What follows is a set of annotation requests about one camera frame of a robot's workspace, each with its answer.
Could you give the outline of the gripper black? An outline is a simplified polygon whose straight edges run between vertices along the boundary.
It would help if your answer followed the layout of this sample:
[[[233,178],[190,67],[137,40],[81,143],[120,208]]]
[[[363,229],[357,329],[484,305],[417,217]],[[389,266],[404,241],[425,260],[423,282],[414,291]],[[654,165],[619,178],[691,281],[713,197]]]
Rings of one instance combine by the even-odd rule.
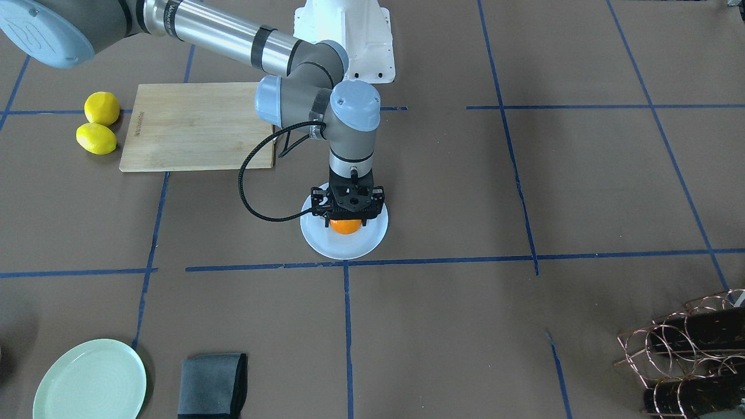
[[[331,209],[327,213],[327,218],[359,219],[362,220],[362,225],[375,218],[373,180],[372,172],[359,176],[357,169],[351,169],[349,174],[343,177],[330,171],[327,198]]]

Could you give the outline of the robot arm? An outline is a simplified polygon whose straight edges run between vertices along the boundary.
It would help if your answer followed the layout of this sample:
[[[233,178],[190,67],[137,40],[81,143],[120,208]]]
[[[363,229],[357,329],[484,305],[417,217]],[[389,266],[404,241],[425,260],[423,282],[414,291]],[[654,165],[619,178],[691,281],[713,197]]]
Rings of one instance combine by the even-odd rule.
[[[381,121],[379,92],[349,80],[345,48],[332,40],[296,39],[274,27],[197,1],[3,1],[2,31],[27,55],[55,68],[93,59],[126,37],[168,35],[265,72],[257,115],[276,126],[269,141],[301,130],[329,144],[328,185],[311,189],[301,214],[362,225],[384,210],[373,156]]]

